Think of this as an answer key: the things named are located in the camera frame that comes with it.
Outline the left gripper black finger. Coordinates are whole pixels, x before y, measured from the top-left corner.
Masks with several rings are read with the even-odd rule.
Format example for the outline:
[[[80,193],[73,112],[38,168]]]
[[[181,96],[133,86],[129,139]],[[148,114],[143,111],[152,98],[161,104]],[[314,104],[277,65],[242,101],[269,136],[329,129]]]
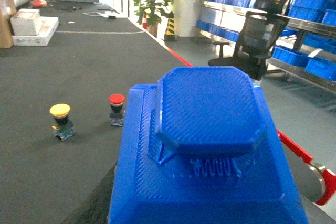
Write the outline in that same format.
[[[117,163],[84,202],[62,223],[107,223]]]

